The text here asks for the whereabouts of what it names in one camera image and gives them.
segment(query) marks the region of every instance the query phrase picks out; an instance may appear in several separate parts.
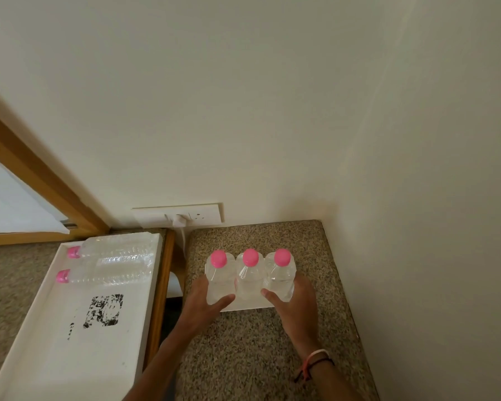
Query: person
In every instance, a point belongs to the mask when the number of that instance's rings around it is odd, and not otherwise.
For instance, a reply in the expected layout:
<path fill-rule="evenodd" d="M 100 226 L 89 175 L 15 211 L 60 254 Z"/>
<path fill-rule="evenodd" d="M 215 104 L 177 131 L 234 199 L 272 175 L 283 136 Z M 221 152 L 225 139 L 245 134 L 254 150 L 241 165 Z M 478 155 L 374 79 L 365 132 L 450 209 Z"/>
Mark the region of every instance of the person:
<path fill-rule="evenodd" d="M 205 330 L 219 316 L 220 311 L 235 299 L 235 295 L 230 294 L 217 303 L 208 305 L 207 291 L 206 276 L 195 279 L 174 329 L 162 342 L 158 353 L 123 401 L 162 399 L 191 339 Z M 274 305 L 281 318 L 282 327 L 302 361 L 322 348 L 318 335 L 315 290 L 306 276 L 300 272 L 296 273 L 293 297 L 289 302 L 283 302 L 274 292 L 267 289 L 262 289 L 262 295 Z M 310 357 L 309 365 L 327 358 L 326 353 L 319 352 Z M 362 399 L 330 360 L 314 364 L 309 372 L 322 400 Z"/>

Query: pink bottle cap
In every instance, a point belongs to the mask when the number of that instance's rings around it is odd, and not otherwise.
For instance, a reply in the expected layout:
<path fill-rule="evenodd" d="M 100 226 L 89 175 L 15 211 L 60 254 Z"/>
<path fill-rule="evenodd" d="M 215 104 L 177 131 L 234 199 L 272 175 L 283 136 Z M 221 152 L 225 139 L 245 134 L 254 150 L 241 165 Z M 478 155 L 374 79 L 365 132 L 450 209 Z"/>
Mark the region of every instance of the pink bottle cap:
<path fill-rule="evenodd" d="M 80 257 L 80 254 L 78 253 L 80 248 L 81 246 L 73 246 L 72 248 L 67 249 L 67 257 L 69 259 L 78 259 Z"/>
<path fill-rule="evenodd" d="M 256 266 L 258 259 L 258 252 L 256 252 L 254 249 L 247 249 L 245 252 L 243 252 L 243 264 L 247 267 Z"/>
<path fill-rule="evenodd" d="M 274 264 L 280 267 L 287 266 L 291 261 L 291 253 L 288 249 L 277 249 L 274 253 Z"/>
<path fill-rule="evenodd" d="M 60 270 L 58 272 L 58 274 L 56 275 L 55 280 L 58 283 L 68 283 L 69 282 L 69 279 L 68 279 L 69 272 L 70 272 L 70 269 Z"/>
<path fill-rule="evenodd" d="M 227 254 L 224 252 L 224 250 L 215 250 L 210 257 L 210 262 L 212 263 L 212 266 L 214 268 L 220 269 L 227 264 Z"/>

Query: person's left hand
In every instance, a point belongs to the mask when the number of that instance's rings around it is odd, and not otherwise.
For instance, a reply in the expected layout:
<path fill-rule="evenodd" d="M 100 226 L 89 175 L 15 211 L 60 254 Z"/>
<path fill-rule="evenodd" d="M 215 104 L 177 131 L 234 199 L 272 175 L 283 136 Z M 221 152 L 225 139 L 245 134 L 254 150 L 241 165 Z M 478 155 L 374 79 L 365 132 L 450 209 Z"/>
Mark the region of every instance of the person's left hand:
<path fill-rule="evenodd" d="M 190 337 L 195 337 L 206 329 L 217 318 L 220 311 L 235 299 L 235 294 L 229 294 L 215 304 L 208 305 L 206 302 L 207 292 L 208 279 L 203 274 L 193 281 L 175 329 L 181 330 L 182 333 L 190 335 Z"/>

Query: wall socket panel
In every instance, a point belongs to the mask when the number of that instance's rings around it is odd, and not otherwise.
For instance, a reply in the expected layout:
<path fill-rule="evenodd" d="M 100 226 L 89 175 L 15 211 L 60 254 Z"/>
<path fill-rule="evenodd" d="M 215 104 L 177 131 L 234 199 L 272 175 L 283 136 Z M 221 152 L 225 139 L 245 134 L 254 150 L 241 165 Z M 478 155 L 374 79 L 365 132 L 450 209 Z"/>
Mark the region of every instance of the wall socket panel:
<path fill-rule="evenodd" d="M 185 205 L 180 207 L 132 208 L 142 228 L 169 228 L 176 215 L 187 219 L 187 226 L 219 225 L 219 204 Z"/>

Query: white plug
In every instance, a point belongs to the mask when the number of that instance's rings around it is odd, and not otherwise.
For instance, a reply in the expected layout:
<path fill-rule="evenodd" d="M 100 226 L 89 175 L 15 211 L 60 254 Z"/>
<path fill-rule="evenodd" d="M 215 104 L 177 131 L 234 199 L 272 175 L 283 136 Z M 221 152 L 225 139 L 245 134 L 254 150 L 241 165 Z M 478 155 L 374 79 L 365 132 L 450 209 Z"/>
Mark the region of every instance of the white plug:
<path fill-rule="evenodd" d="M 173 227 L 174 228 L 183 228 L 187 225 L 187 219 L 181 215 L 175 215 L 173 219 Z"/>

